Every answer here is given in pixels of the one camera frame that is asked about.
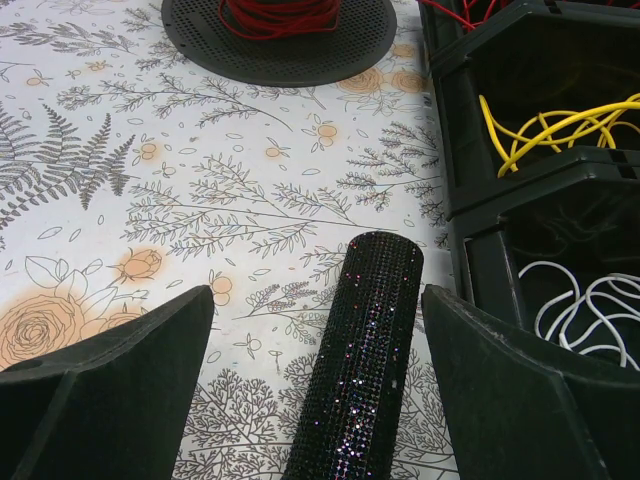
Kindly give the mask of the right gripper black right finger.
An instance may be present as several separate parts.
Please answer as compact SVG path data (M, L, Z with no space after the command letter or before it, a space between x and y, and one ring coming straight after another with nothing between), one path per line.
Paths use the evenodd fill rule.
M637 371L540 340L436 285L422 309L461 478L638 478Z

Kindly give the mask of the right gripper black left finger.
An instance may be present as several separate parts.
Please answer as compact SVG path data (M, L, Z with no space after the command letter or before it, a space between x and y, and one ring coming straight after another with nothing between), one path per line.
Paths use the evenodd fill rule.
M3 371L2 478L171 478L213 315L197 286Z

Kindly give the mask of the black perforated cable spool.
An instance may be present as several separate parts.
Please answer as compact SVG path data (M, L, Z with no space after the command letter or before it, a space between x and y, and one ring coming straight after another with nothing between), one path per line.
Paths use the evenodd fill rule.
M273 40L233 33L239 24L218 1L164 1L161 19L169 40L203 69L239 82L301 88L337 83L373 67L396 34L389 1L343 1L337 28Z

